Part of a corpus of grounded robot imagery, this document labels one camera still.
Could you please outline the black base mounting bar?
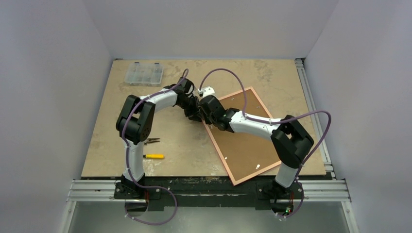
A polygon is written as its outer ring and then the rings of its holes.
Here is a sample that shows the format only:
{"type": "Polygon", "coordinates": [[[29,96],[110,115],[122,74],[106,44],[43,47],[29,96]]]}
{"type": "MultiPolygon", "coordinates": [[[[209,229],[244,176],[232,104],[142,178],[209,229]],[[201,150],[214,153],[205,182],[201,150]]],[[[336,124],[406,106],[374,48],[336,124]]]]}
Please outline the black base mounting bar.
{"type": "Polygon", "coordinates": [[[143,177],[138,185],[121,177],[115,182],[114,199],[127,203],[141,200],[142,208],[148,211],[162,211],[166,206],[228,207],[288,216],[303,193],[301,183],[294,181],[284,188],[274,176],[257,176],[238,185],[227,176],[143,177]]]}

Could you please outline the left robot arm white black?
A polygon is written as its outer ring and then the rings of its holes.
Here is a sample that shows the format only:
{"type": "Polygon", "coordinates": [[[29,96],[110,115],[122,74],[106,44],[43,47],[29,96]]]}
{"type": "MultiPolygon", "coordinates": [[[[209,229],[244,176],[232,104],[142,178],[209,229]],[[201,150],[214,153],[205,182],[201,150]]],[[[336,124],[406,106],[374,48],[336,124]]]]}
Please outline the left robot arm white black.
{"type": "Polygon", "coordinates": [[[141,181],[144,178],[143,147],[151,132],[155,113],[178,106],[189,120],[201,122],[199,100],[193,94],[194,90],[193,82],[181,77],[178,83],[165,86],[151,95],[129,95],[126,98],[116,129],[124,141],[126,153],[126,168],[120,183],[132,198],[138,199],[145,192],[144,182],[141,181]]]}

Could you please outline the yellow screwdriver near front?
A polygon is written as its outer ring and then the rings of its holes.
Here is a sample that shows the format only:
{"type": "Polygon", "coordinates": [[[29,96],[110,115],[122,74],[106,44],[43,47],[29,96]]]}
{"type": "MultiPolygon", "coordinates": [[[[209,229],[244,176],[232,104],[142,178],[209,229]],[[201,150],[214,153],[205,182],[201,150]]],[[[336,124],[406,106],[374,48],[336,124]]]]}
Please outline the yellow screwdriver near front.
{"type": "Polygon", "coordinates": [[[163,154],[144,154],[143,158],[145,159],[158,159],[158,160],[162,160],[164,159],[164,155],[163,154]]]}

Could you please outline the yellow handled pliers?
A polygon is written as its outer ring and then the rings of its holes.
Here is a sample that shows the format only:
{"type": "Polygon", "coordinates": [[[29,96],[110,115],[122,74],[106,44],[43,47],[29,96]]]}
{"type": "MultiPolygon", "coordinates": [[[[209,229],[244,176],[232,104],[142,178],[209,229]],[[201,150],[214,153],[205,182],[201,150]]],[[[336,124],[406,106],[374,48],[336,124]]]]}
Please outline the yellow handled pliers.
{"type": "Polygon", "coordinates": [[[147,138],[144,142],[145,145],[160,142],[160,138],[147,138]]]}

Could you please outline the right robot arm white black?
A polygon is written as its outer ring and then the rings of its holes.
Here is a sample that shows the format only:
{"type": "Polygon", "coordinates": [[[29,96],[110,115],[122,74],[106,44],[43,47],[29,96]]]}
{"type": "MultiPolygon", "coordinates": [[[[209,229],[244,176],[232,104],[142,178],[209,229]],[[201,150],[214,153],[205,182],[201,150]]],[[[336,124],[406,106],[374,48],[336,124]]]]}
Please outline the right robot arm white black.
{"type": "Polygon", "coordinates": [[[295,117],[287,115],[276,122],[274,119],[248,115],[240,109],[225,109],[213,95],[202,98],[199,109],[205,123],[220,131],[247,133],[270,140],[281,161],[273,192],[280,198],[291,193],[292,183],[303,160],[314,145],[313,138],[295,117]]]}

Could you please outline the clear plastic organizer box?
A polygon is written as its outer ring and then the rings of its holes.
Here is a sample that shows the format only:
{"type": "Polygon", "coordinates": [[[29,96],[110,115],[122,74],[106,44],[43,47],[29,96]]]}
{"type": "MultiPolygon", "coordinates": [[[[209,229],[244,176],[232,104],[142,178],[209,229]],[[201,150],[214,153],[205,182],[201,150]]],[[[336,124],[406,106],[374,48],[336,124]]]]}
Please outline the clear plastic organizer box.
{"type": "Polygon", "coordinates": [[[127,69],[124,82],[128,85],[160,86],[163,70],[160,63],[133,62],[127,69]]]}

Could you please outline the pink photo frame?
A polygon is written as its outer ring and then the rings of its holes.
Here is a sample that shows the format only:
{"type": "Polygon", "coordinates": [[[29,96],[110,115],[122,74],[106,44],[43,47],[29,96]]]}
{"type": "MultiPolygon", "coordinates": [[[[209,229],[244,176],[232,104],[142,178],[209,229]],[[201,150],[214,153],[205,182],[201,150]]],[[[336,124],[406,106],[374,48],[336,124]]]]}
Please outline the pink photo frame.
{"type": "MultiPolygon", "coordinates": [[[[258,117],[272,118],[253,87],[245,89],[247,97],[246,112],[258,117]]],[[[244,97],[242,90],[219,98],[224,108],[242,109],[244,97]]],[[[220,160],[233,185],[238,185],[259,174],[280,166],[281,161],[270,139],[248,133],[220,131],[213,125],[206,125],[206,131],[215,147],[220,160]]]]}

